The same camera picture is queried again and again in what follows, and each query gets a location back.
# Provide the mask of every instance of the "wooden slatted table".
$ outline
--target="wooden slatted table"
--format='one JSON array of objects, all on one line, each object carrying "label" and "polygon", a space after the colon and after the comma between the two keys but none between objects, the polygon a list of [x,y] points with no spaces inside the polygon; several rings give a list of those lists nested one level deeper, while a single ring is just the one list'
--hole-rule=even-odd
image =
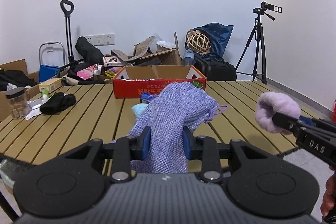
[{"label": "wooden slatted table", "polygon": [[[272,154],[295,147],[295,138],[271,134],[254,120],[256,102],[261,93],[272,89],[258,81],[208,82],[206,92],[228,109],[208,124],[201,124],[194,135],[207,135],[217,142],[242,139]],[[76,105],[55,115],[40,115],[28,121],[6,118],[0,123],[0,152],[34,165],[41,164],[94,138],[104,143],[128,134],[135,123],[131,107],[139,99],[116,99],[113,85],[62,87],[72,93]],[[319,118],[301,106],[302,115]],[[227,166],[227,160],[221,160]],[[106,160],[103,173],[110,172],[112,161]],[[190,171],[200,170],[200,161],[189,162]]]}]

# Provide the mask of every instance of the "blue box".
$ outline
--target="blue box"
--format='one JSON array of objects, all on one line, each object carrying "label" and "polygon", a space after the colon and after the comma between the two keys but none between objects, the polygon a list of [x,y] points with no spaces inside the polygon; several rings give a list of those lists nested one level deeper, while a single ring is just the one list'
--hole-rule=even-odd
[{"label": "blue box", "polygon": [[39,83],[44,82],[57,75],[58,69],[58,66],[40,65]]}]

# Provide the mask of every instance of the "blue plush toy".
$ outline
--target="blue plush toy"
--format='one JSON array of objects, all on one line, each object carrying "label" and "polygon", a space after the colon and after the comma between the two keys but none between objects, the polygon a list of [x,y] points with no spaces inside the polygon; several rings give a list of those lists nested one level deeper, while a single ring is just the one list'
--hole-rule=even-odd
[{"label": "blue plush toy", "polygon": [[135,115],[135,119],[138,120],[138,118],[140,117],[141,113],[146,109],[146,107],[148,106],[148,104],[144,104],[144,103],[141,103],[141,104],[137,104],[137,105],[134,105],[132,107],[132,111]]}]

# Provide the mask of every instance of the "black suitcase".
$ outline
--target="black suitcase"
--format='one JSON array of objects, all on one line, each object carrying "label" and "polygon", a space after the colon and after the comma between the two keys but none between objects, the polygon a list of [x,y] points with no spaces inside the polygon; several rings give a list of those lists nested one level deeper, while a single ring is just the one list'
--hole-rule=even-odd
[{"label": "black suitcase", "polygon": [[227,62],[206,61],[195,56],[194,66],[203,73],[207,81],[236,81],[235,67]]}]

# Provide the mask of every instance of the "drawstring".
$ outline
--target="drawstring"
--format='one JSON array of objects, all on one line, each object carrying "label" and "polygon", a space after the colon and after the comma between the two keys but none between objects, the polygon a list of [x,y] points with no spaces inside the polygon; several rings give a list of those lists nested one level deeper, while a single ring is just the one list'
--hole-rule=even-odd
[{"label": "drawstring", "polygon": [[214,116],[215,116],[215,115],[218,115],[218,114],[221,114],[222,112],[224,112],[224,111],[227,110],[227,108],[228,108],[228,106],[223,105],[223,106],[219,106],[217,110],[219,110],[221,107],[223,107],[223,109],[222,109],[221,111],[215,113]]},{"label": "drawstring", "polygon": [[218,108],[216,109],[216,111],[218,111],[218,110],[219,110],[219,111],[218,111],[218,112],[215,111],[214,114],[212,114],[211,111],[209,110],[209,118],[208,118],[204,123],[208,123],[208,122],[210,122],[210,121],[213,119],[214,116],[216,116],[216,115],[218,115],[218,114],[221,114],[222,112],[224,112],[225,110],[227,110],[227,108],[228,108],[228,106],[225,106],[225,105],[218,106]]}]

